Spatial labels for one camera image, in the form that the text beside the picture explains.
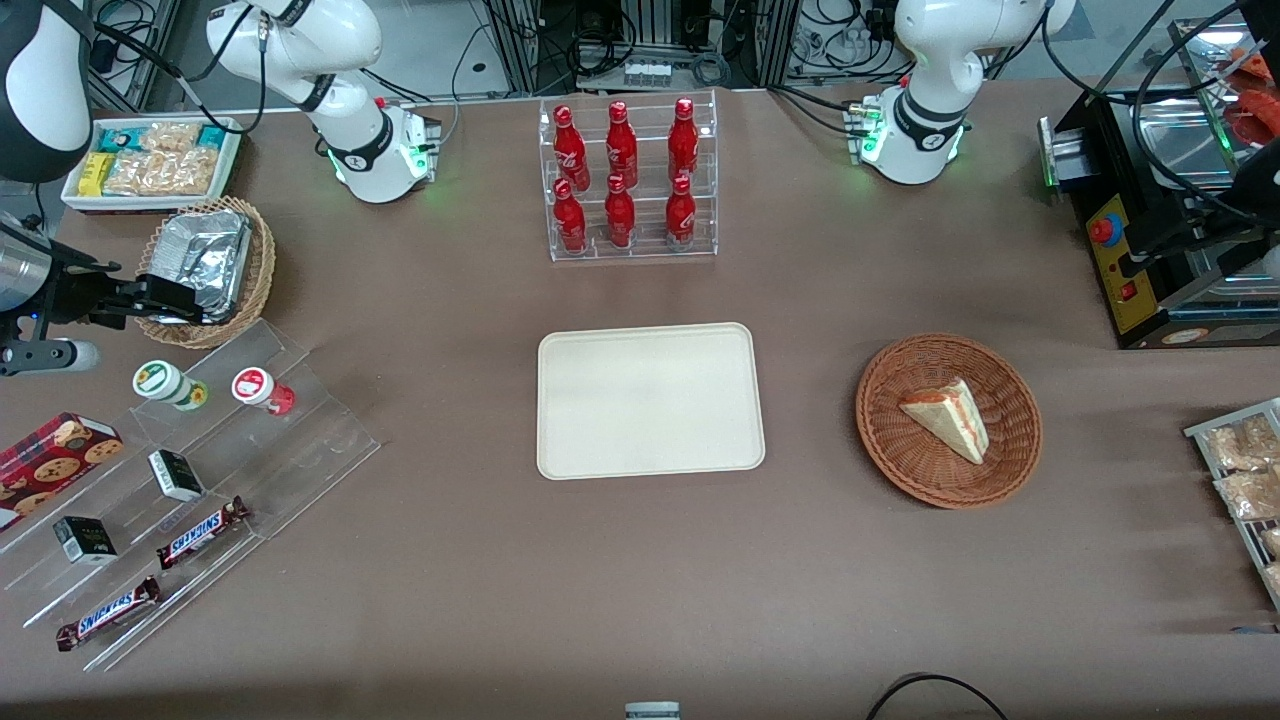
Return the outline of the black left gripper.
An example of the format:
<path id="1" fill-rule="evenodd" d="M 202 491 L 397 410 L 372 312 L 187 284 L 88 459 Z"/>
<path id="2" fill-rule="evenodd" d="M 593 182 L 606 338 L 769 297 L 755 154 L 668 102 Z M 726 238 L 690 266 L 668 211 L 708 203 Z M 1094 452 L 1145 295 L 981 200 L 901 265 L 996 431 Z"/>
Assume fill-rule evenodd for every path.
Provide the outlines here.
<path id="1" fill-rule="evenodd" d="M 1176 259 L 1221 243 L 1266 246 L 1266 229 L 1228 211 L 1206 209 L 1187 193 L 1166 193 L 1161 211 L 1148 211 L 1125 225 L 1129 252 L 1117 258 L 1117 272 L 1129 281 L 1146 278 L 1151 284 L 1176 283 Z M 1134 256 L 1130 252 L 1160 252 Z"/>

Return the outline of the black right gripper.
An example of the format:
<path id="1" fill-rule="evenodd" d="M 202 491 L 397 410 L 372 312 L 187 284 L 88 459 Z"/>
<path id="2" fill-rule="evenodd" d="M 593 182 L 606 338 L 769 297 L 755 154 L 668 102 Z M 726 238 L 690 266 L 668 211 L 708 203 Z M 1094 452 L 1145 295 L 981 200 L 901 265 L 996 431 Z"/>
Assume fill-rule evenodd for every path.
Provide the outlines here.
<path id="1" fill-rule="evenodd" d="M 44 287 L 42 320 L 123 328 L 125 316 L 136 316 L 160 324 L 202 325 L 206 309 L 195 302 L 191 287 L 163 277 L 142 274 L 133 282 L 123 281 L 54 260 Z"/>

